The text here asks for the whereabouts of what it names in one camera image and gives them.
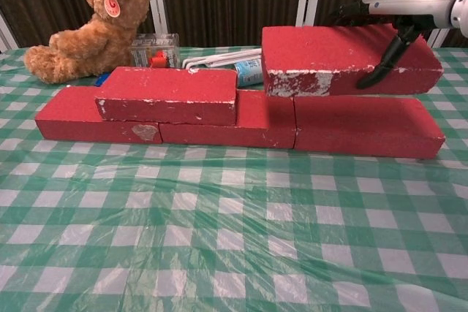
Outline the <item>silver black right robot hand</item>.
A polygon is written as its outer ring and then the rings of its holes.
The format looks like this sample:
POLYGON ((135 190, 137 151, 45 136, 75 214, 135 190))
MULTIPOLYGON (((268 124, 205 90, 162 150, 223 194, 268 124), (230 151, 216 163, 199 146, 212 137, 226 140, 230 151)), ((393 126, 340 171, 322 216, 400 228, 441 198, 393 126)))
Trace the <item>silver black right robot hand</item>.
POLYGON ((364 26, 375 20, 391 23, 397 30, 378 65, 356 83, 356 88, 362 90, 381 82, 424 31, 452 28, 450 12, 454 1, 360 0, 333 11, 329 17, 331 26, 364 26))

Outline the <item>red brick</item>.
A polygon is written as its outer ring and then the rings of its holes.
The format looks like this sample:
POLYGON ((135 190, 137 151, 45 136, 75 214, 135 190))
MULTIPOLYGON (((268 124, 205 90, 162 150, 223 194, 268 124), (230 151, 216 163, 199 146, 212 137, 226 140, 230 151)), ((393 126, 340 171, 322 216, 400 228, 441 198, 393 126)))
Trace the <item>red brick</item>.
POLYGON ((445 135, 415 98, 294 98, 295 149, 356 156, 433 159, 445 135))
POLYGON ((120 66, 95 94, 106 121, 232 126, 237 74, 230 69, 120 66))
POLYGON ((61 89, 35 117, 42 136, 79 142, 162 143, 158 123, 103 120, 94 101, 96 92, 93 86, 61 89))
POLYGON ((269 96, 414 95, 437 84, 444 69, 420 37, 378 84, 359 89, 395 37, 389 24, 263 28, 262 69, 269 96))
POLYGON ((267 96, 260 90, 239 90, 233 126, 159 125, 162 141, 172 144, 224 145, 291 149, 295 144, 294 101, 267 96))

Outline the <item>light blue drink can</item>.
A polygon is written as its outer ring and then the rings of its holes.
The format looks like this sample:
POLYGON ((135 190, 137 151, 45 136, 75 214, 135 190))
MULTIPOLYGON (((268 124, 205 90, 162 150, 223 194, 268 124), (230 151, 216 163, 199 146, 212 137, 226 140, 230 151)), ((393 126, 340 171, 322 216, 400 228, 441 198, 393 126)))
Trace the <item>light blue drink can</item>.
POLYGON ((262 63, 259 58, 240 61, 234 65, 238 76, 239 88, 260 84, 263 82, 262 63))

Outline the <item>clear plastic box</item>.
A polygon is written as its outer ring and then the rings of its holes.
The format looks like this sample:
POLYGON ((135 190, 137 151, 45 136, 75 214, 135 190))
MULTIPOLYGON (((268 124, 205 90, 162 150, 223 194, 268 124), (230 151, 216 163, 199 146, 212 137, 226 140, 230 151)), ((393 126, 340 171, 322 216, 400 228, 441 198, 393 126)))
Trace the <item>clear plastic box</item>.
POLYGON ((138 34, 130 49, 132 66, 181 67, 178 34, 138 34))

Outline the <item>brown teddy bear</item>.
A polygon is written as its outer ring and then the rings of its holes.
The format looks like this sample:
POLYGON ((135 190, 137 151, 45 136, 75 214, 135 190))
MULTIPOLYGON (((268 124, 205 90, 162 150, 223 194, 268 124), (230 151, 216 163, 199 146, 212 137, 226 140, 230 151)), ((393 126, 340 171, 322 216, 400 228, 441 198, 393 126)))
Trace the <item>brown teddy bear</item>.
POLYGON ((94 13, 78 29, 52 34, 30 47, 23 62, 47 84, 100 75, 131 64, 130 46, 148 15, 150 0, 86 0, 94 13))

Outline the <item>green checkered tablecloth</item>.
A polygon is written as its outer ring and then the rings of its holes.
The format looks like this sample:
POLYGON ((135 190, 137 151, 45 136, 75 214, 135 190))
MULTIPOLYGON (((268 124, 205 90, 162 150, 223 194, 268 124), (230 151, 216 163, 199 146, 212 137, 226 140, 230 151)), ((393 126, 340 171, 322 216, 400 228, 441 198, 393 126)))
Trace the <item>green checkered tablecloth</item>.
POLYGON ((43 139, 0 53, 0 312, 468 312, 468 48, 428 161, 43 139))

